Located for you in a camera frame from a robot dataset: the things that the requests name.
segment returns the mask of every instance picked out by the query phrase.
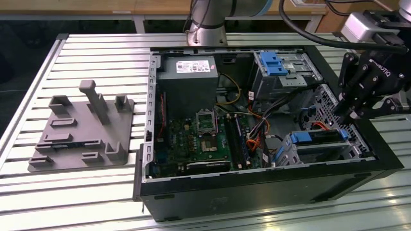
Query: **computer case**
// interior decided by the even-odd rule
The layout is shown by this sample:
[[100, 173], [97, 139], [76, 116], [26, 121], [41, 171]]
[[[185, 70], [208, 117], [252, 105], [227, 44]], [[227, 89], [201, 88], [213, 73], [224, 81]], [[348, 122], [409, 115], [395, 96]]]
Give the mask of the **computer case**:
[[[255, 54], [260, 51], [296, 49], [309, 59], [312, 68], [323, 77], [328, 94], [333, 95], [333, 106], [340, 93], [337, 77], [315, 46], [299, 47], [227, 47], [227, 48], [164, 48], [152, 50], [149, 62], [149, 84], [147, 93], [147, 115], [153, 115], [156, 71], [164, 56]], [[251, 55], [251, 78], [259, 75], [256, 61]], [[317, 104], [315, 90], [307, 93]], [[144, 143], [136, 159], [133, 200], [141, 201], [156, 221], [177, 220], [225, 213], [273, 208], [296, 204], [311, 204], [335, 200], [367, 182], [391, 175], [403, 168], [392, 150], [368, 119], [351, 125], [352, 135], [360, 139], [357, 155], [337, 163], [301, 166], [265, 167], [216, 174], [152, 179], [147, 166], [155, 159], [155, 117], [147, 117]]]

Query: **floor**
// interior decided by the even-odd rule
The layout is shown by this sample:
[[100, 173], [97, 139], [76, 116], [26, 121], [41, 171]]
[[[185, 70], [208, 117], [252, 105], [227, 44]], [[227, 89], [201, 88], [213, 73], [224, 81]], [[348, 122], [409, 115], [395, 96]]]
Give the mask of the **floor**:
[[1, 22], [0, 56], [14, 74], [0, 73], [0, 136], [13, 117], [58, 33], [135, 33], [131, 21]]

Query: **ram slot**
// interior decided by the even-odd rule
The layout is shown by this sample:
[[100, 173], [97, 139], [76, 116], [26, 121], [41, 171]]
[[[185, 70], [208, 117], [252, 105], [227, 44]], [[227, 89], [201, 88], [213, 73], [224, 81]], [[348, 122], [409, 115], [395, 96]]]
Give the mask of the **ram slot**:
[[225, 127], [225, 135], [231, 152], [232, 164], [235, 169], [241, 170], [245, 168], [245, 159], [243, 155], [241, 140], [240, 140], [241, 133], [239, 132], [236, 118], [231, 117], [231, 115], [227, 116], [228, 117], [224, 118], [224, 127]]
[[240, 124], [240, 118], [236, 116], [236, 124], [237, 124], [237, 131], [239, 131], [239, 137], [240, 137], [240, 146], [241, 146], [241, 153], [243, 158], [247, 161], [248, 160], [248, 149], [247, 149], [247, 142], [245, 142], [245, 136], [243, 134], [241, 124]]

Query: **power supply label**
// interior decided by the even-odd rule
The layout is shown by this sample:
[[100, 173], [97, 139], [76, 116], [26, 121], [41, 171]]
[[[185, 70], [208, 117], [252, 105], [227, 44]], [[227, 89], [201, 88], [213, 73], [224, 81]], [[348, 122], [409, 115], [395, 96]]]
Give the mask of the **power supply label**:
[[209, 72], [209, 63], [207, 60], [197, 61], [177, 61], [176, 63], [177, 73], [193, 73], [193, 72]]

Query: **green motherboard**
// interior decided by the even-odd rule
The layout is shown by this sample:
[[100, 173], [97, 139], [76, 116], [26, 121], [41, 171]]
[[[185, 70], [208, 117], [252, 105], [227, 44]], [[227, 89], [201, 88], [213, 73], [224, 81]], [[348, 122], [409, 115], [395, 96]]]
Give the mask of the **green motherboard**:
[[[159, 139], [156, 142], [156, 162], [152, 172], [157, 178], [177, 176], [184, 165], [189, 163], [225, 162], [229, 164], [229, 171], [239, 170], [227, 139], [225, 118], [220, 116], [215, 121], [212, 119], [213, 116], [208, 114], [197, 118], [169, 121], [167, 139]], [[237, 121], [241, 127], [240, 135], [245, 135], [249, 130], [247, 117], [239, 117]], [[200, 131], [208, 129], [211, 132], [201, 134], [199, 129]], [[257, 156], [253, 158], [247, 156], [243, 169], [251, 168], [259, 168]]]

